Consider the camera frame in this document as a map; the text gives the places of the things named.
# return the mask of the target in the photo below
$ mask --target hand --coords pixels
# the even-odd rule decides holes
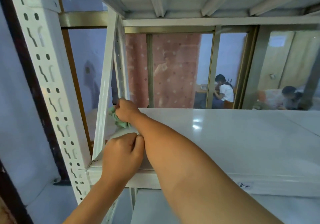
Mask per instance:
[[[101,180],[125,187],[138,171],[143,152],[144,138],[136,133],[111,139],[103,152]]]
[[[138,107],[129,100],[124,98],[119,99],[117,105],[115,106],[115,114],[123,122],[132,122],[132,118],[135,114],[141,113]]]

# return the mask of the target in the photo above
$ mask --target white shelf surface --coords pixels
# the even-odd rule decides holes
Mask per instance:
[[[262,206],[285,224],[320,223],[320,199],[253,195]],[[162,191],[138,191],[131,224],[178,224]]]
[[[253,194],[320,196],[320,112],[143,108],[188,137]],[[135,131],[122,129],[112,137]],[[101,160],[91,164],[94,184]],[[145,157],[129,187],[160,188]]]

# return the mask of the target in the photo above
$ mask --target white paper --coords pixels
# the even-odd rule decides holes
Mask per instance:
[[[280,35],[280,36],[271,36],[269,39],[269,46],[270,47],[283,47],[286,43],[287,36]]]

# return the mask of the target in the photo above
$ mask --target person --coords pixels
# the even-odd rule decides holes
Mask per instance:
[[[233,87],[226,81],[224,75],[219,74],[215,78],[215,84],[219,86],[219,94],[216,90],[213,92],[212,108],[214,109],[223,109],[224,101],[227,100],[233,103]]]
[[[170,207],[183,224],[282,223],[243,191],[195,143],[120,99],[120,120],[139,132],[108,141],[102,176],[64,224],[100,224],[129,179],[144,149]]]
[[[302,92],[297,92],[297,89],[295,87],[286,86],[282,89],[282,95],[284,96],[284,101],[279,109],[298,110],[298,105],[302,98]]]

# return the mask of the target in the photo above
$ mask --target white shirt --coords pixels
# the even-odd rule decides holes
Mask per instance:
[[[233,103],[233,89],[229,85],[223,84],[220,86],[220,93],[224,94],[222,101],[227,100]]]

